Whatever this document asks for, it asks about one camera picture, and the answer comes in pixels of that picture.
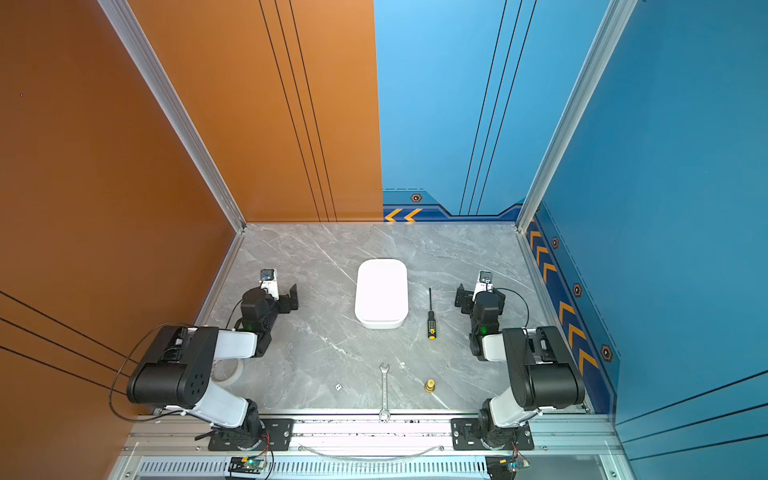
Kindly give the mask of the black yellow screwdriver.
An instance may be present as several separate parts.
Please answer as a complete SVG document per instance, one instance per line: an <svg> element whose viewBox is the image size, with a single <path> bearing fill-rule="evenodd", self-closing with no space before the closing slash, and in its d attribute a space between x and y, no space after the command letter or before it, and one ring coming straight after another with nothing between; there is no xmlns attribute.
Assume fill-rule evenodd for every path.
<svg viewBox="0 0 768 480"><path fill-rule="evenodd" d="M436 317L433 310L432 289L428 289L429 310L427 314L427 335L429 340L435 340L437 337Z"/></svg>

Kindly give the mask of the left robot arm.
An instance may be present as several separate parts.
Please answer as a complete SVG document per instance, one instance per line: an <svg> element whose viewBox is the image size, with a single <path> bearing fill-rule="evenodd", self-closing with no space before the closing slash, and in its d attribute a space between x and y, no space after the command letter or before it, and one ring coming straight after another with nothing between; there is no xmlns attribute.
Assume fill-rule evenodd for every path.
<svg viewBox="0 0 768 480"><path fill-rule="evenodd" d="M298 286L281 294L273 281L246 291L241 318L232 329L164 325L128 380L126 396L137 405L184 412L212 432L247 448L266 435L253 400L236 396L211 379L214 363L265 355L281 314L299 308Z"/></svg>

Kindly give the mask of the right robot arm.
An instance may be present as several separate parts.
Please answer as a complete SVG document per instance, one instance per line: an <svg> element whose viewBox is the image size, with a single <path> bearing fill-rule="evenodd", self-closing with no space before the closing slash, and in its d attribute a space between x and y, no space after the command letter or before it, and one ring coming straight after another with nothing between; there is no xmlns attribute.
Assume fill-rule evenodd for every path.
<svg viewBox="0 0 768 480"><path fill-rule="evenodd" d="M508 387L486 400L478 413L480 435L494 446L544 411L579 405L586 397L582 374L559 329L501 327L505 301L489 285L474 292L460 286L455 297L455 306L470 318L472 355L507 368Z"/></svg>

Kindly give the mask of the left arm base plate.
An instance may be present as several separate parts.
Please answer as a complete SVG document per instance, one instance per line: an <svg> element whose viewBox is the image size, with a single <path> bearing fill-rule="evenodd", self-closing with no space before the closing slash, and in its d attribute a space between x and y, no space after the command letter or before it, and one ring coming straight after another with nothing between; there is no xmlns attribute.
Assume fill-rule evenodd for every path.
<svg viewBox="0 0 768 480"><path fill-rule="evenodd" d="M238 428L214 428L208 438L208 450L259 453L288 451L293 436L292 418L262 418L254 425Z"/></svg>

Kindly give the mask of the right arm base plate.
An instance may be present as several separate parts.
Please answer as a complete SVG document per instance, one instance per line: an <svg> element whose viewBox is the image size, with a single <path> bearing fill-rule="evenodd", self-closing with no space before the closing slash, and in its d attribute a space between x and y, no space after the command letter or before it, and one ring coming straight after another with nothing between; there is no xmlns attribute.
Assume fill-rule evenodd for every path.
<svg viewBox="0 0 768 480"><path fill-rule="evenodd" d="M452 418L450 426L453 448L457 451L532 451L535 448L529 425L500 428L490 423L483 426L473 417Z"/></svg>

